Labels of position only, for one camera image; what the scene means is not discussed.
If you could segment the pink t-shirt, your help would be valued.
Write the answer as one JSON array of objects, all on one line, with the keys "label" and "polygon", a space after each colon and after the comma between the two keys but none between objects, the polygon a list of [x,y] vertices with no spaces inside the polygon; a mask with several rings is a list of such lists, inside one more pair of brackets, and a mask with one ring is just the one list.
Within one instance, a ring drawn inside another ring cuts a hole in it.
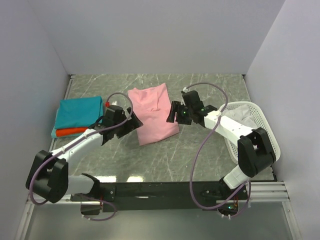
[{"label": "pink t-shirt", "polygon": [[133,112],[143,123],[137,129],[140,146],[156,143],[179,133],[178,124],[167,122],[171,102],[166,84],[128,91]]}]

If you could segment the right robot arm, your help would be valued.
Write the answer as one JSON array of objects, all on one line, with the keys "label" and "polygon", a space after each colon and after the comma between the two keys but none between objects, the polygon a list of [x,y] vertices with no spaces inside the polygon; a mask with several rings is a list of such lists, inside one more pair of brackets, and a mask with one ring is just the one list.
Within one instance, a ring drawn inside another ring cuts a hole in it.
[{"label": "right robot arm", "polygon": [[220,108],[204,105],[197,91],[182,91],[183,101],[172,101],[168,123],[191,125],[196,123],[214,130],[236,146],[236,167],[221,180],[219,193],[230,200],[237,187],[270,167],[280,158],[280,148],[264,116],[257,128],[246,126],[226,116],[227,105]]}]

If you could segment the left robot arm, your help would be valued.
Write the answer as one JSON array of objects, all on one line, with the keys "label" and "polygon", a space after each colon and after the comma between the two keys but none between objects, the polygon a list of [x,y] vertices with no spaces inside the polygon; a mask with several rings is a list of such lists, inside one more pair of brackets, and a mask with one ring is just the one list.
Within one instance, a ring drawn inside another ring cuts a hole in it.
[{"label": "left robot arm", "polygon": [[82,194],[88,201],[102,195],[100,181],[89,174],[71,176],[71,163],[79,161],[89,151],[103,146],[113,137],[121,138],[143,126],[131,107],[117,105],[106,108],[88,129],[73,141],[51,152],[41,150],[33,160],[25,187],[45,202],[56,203],[65,195]]}]

